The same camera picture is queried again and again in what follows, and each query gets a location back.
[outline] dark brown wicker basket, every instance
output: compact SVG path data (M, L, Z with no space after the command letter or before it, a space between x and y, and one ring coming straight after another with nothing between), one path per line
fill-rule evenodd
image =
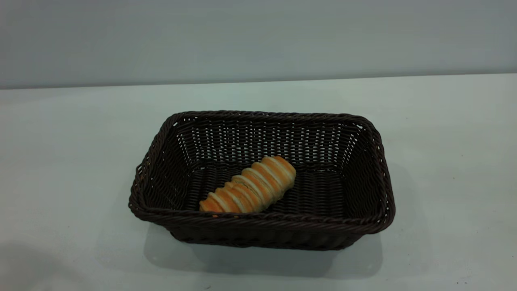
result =
M265 155L297 170L295 186L261 213L200 212L199 201ZM242 111L171 116L136 168L129 208L180 241L337 250L395 215L381 136L349 114Z

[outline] basket weave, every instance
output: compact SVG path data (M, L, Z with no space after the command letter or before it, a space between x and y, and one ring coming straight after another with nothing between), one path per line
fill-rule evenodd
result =
M283 199L261 213L199 211L208 192L266 155L297 170ZM381 136L370 121L242 111L169 117L136 168L129 208L184 242L304 250L345 248L395 215Z

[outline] golden brown crust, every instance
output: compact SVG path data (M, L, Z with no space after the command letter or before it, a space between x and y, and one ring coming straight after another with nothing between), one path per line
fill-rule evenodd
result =
M284 158L264 157L233 176L223 188L200 201L200 211L246 213L262 211L292 188L296 169Z

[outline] basket bottom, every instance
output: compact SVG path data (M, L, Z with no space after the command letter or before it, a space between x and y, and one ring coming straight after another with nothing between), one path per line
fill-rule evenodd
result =
M242 168L211 166L192 173L183 210L198 210L199 201L208 192L223 187ZM349 209L345 203L343 177L331 170L298 171L295 185L284 197L271 205L264 213L310 214L337 219L347 218Z

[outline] rectangular basket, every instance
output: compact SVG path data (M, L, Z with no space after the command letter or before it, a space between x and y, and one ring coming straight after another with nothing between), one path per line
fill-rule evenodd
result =
M263 156L297 170L261 213L200 212L199 201ZM238 247L338 250L395 215L381 136L349 114L243 111L169 117L136 168L129 208L178 240Z

